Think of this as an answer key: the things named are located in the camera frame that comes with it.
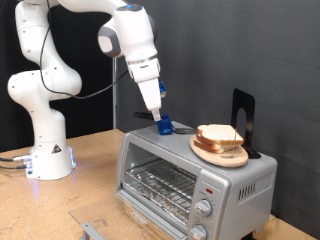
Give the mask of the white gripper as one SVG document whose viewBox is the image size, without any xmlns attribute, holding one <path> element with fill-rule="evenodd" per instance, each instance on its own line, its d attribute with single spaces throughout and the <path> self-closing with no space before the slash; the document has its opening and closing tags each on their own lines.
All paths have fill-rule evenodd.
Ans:
<svg viewBox="0 0 320 240">
<path fill-rule="evenodd" d="M 158 79 L 151 79 L 138 83 L 146 108 L 152 111 L 154 121 L 160 121 L 161 96 Z"/>
</svg>

